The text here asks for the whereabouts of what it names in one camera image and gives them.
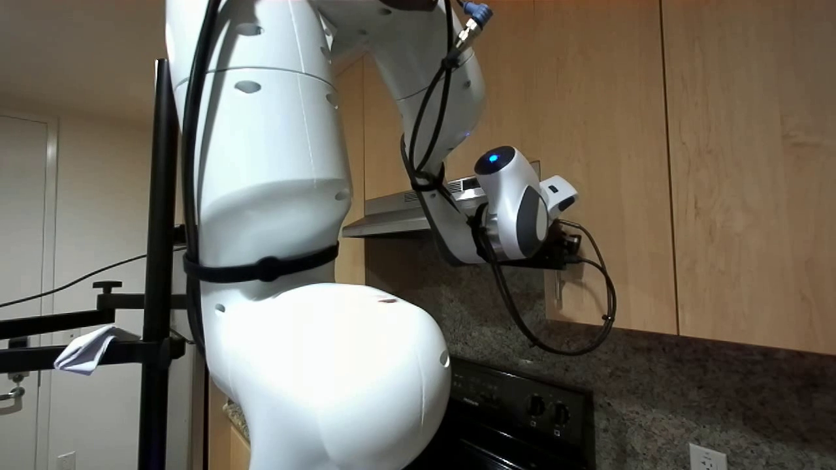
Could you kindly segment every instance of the black stand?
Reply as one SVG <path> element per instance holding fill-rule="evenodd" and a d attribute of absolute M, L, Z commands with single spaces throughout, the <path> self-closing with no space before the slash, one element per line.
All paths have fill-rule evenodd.
<path fill-rule="evenodd" d="M 145 337 L 120 333 L 103 358 L 103 362 L 142 362 L 138 470 L 164 470 L 171 362 L 185 351 L 184 340 L 171 333 L 171 311 L 185 304 L 184 298 L 174 298 L 175 186 L 179 115 L 167 63 L 158 60 L 146 295 L 114 295 L 119 281 L 98 281 L 104 290 L 98 311 L 0 320 L 0 340 L 10 340 L 114 323 L 115 307 L 145 307 Z M 0 349 L 0 374 L 53 367 L 64 349 Z"/>

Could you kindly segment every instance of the ceiling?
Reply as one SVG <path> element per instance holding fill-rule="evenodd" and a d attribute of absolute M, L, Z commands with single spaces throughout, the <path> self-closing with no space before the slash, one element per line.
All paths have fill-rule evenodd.
<path fill-rule="evenodd" d="M 164 0 L 0 0 L 0 96 L 149 120 Z"/>

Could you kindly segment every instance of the stove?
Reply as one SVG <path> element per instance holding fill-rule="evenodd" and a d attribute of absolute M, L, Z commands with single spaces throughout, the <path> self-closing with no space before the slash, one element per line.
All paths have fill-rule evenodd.
<path fill-rule="evenodd" d="M 594 470 L 594 393 L 452 361 L 440 434 L 409 470 Z"/>

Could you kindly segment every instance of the granite backsplash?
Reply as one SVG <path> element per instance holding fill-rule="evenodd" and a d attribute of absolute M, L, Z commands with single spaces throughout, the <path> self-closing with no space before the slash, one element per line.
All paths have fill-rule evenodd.
<path fill-rule="evenodd" d="M 432 311 L 452 354 L 596 393 L 598 470 L 688 470 L 688 444 L 746 470 L 836 470 L 836 358 L 615 331 L 596 351 L 556 358 L 515 328 L 483 267 L 449 267 L 430 235 L 372 237 L 370 284 Z M 581 345 L 596 328 L 543 323 L 543 276 L 508 269 L 529 323 Z"/>

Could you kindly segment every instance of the metal pole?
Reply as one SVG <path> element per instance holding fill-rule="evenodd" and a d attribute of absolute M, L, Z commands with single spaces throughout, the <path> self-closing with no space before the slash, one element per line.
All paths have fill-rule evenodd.
<path fill-rule="evenodd" d="M 138 470 L 164 470 L 167 444 L 167 374 L 171 374 L 171 311 L 174 311 L 174 235 L 179 187 L 179 115 L 171 69 L 158 60 L 154 92 L 154 153 L 149 201 L 149 260 L 145 341 L 154 345 L 142 365 Z"/>

